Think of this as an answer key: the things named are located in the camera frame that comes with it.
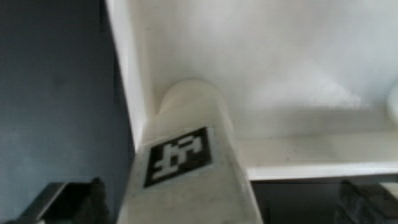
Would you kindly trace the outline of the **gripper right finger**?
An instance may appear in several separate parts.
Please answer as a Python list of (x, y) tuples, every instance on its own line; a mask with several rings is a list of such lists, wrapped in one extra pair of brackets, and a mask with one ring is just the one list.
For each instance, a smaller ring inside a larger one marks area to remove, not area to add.
[(333, 224), (398, 224), (398, 182), (340, 182)]

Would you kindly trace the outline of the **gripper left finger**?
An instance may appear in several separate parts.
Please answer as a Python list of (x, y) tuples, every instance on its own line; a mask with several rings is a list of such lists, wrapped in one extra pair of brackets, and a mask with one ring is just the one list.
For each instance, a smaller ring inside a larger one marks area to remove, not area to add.
[(14, 224), (108, 224), (104, 183), (53, 182), (46, 185)]

